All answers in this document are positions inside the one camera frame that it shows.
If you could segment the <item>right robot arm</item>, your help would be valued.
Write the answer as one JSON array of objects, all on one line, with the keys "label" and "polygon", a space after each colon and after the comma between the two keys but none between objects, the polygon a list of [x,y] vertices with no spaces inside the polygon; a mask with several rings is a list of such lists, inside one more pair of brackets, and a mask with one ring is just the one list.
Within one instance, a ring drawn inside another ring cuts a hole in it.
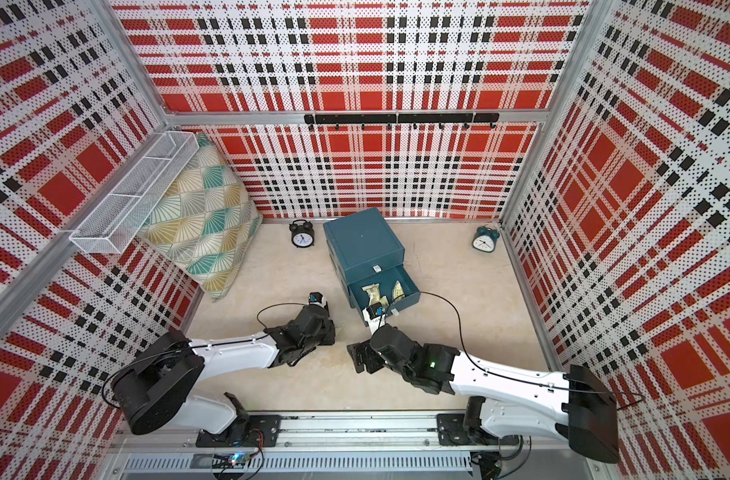
[{"label": "right robot arm", "polygon": [[426,393],[468,397],[470,426],[483,434],[552,438],[591,460],[620,461],[616,396],[585,366],[520,369],[421,344],[389,324],[347,351],[358,373],[387,368]]}]

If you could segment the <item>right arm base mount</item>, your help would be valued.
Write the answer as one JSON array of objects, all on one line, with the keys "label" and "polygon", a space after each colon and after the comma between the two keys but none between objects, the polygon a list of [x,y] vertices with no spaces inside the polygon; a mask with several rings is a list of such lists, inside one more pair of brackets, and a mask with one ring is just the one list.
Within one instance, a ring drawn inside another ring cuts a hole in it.
[{"label": "right arm base mount", "polygon": [[438,441],[442,446],[517,446],[520,437],[496,437],[482,428],[481,412],[485,398],[470,397],[466,410],[460,413],[436,415]]}]

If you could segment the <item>black alarm clock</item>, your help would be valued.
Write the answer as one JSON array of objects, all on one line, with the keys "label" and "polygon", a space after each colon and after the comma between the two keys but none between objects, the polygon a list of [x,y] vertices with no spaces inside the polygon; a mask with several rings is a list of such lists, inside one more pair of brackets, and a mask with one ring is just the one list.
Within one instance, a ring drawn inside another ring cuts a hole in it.
[{"label": "black alarm clock", "polygon": [[315,234],[313,224],[305,219],[293,220],[289,224],[291,243],[296,248],[309,248],[314,245]]}]

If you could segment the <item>black hook rail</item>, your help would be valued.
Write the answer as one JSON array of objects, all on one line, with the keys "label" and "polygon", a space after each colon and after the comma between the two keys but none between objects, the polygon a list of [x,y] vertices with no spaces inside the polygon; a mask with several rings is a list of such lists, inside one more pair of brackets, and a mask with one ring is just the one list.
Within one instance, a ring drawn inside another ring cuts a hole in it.
[{"label": "black hook rail", "polygon": [[371,113],[371,114],[307,114],[306,125],[391,125],[391,124],[495,124],[497,112],[468,113]]}]

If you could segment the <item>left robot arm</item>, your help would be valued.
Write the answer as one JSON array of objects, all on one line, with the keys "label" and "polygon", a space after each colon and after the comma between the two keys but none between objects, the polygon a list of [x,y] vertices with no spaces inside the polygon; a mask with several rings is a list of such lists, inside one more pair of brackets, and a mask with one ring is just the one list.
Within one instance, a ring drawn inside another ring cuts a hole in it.
[{"label": "left robot arm", "polygon": [[168,424],[221,435],[241,417],[241,404],[230,393],[200,391],[199,383],[236,371],[294,367],[317,347],[334,343],[327,302],[315,292],[293,320],[253,335],[202,340],[170,331],[111,374],[102,397],[122,411],[135,435]]}]

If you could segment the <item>teal alarm clock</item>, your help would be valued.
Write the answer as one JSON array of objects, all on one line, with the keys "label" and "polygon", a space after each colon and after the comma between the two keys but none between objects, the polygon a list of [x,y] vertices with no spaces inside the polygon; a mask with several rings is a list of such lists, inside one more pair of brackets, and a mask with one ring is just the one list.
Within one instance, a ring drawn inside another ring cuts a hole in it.
[{"label": "teal alarm clock", "polygon": [[496,250],[500,231],[496,227],[480,226],[475,230],[472,247],[483,253],[492,253]]}]

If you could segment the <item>teal drawer cabinet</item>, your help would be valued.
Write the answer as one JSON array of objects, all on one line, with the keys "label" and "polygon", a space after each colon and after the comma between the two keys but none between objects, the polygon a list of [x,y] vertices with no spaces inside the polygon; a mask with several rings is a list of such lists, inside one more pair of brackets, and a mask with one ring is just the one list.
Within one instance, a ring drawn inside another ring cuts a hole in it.
[{"label": "teal drawer cabinet", "polygon": [[346,286],[350,283],[404,267],[405,248],[376,208],[329,221],[323,230],[334,271],[347,298]]}]

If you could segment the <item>teal drawer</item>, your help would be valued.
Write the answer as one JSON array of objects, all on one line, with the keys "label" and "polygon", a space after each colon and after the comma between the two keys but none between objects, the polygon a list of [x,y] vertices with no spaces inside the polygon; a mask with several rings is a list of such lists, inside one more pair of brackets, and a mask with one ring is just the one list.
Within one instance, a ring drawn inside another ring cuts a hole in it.
[{"label": "teal drawer", "polygon": [[[402,283],[406,296],[401,300],[393,302],[392,288],[396,281],[400,281]],[[394,312],[400,314],[405,309],[416,305],[421,297],[421,293],[415,282],[410,277],[406,269],[400,265],[388,270],[383,270],[363,280],[347,285],[347,295],[352,308],[362,311],[369,306],[368,296],[362,290],[362,287],[373,283],[380,284],[381,294],[388,300],[388,305],[385,307],[386,317],[391,316]]]}]

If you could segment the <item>patterned pillow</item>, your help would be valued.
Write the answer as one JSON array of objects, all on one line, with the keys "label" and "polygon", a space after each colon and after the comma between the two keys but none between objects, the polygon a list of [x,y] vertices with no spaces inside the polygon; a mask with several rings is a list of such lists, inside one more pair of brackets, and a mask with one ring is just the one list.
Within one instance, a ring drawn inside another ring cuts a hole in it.
[{"label": "patterned pillow", "polygon": [[263,222],[246,186],[204,133],[138,232],[212,300],[233,286]]}]

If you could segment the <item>green cookie packet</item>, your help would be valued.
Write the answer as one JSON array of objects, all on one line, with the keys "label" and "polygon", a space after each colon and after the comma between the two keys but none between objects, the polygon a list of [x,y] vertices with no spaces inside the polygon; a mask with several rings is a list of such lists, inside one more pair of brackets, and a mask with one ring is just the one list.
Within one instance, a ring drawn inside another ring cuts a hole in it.
[{"label": "green cookie packet", "polygon": [[392,288],[392,301],[396,302],[398,300],[403,299],[405,296],[406,296],[406,292],[403,288],[402,283],[400,281],[396,281]]},{"label": "green cookie packet", "polygon": [[363,286],[362,290],[368,296],[368,300],[369,300],[368,305],[369,306],[375,305],[375,304],[380,304],[382,307],[386,307],[388,305],[387,298],[381,294],[379,283],[373,283],[370,285]]}]

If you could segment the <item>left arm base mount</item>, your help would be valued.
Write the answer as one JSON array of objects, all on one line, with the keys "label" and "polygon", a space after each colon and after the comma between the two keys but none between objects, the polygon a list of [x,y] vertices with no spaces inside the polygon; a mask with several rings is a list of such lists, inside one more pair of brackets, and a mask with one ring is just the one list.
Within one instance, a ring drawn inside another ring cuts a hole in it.
[{"label": "left arm base mount", "polygon": [[281,415],[251,415],[237,397],[231,393],[225,396],[236,409],[236,419],[220,434],[201,430],[196,446],[199,448],[220,447],[274,447],[277,443]]}]

